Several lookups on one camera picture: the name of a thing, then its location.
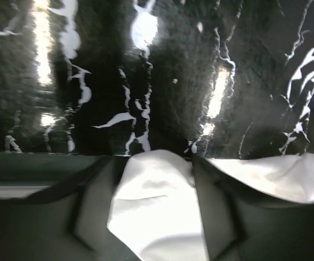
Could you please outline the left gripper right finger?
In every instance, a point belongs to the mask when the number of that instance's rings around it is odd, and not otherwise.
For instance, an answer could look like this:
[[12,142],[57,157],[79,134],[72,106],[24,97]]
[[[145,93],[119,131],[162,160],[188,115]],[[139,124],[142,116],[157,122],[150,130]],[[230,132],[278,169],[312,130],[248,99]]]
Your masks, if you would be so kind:
[[266,195],[199,156],[192,165],[210,260],[314,260],[314,203]]

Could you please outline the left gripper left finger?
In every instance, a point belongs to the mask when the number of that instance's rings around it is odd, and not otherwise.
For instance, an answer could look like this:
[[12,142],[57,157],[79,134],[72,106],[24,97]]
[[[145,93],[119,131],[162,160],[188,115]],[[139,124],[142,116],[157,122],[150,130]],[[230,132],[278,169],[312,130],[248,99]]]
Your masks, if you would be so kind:
[[0,181],[0,260],[134,260],[107,228],[126,157],[98,157],[50,181]]

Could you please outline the white t shirt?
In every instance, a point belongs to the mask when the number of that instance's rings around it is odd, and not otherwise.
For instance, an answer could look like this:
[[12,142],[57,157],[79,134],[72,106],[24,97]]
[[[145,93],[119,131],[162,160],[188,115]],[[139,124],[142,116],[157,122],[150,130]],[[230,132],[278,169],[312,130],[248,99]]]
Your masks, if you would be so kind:
[[[314,154],[252,160],[208,158],[266,195],[314,203]],[[192,160],[168,151],[132,156],[110,205],[108,229],[141,260],[210,260]]]

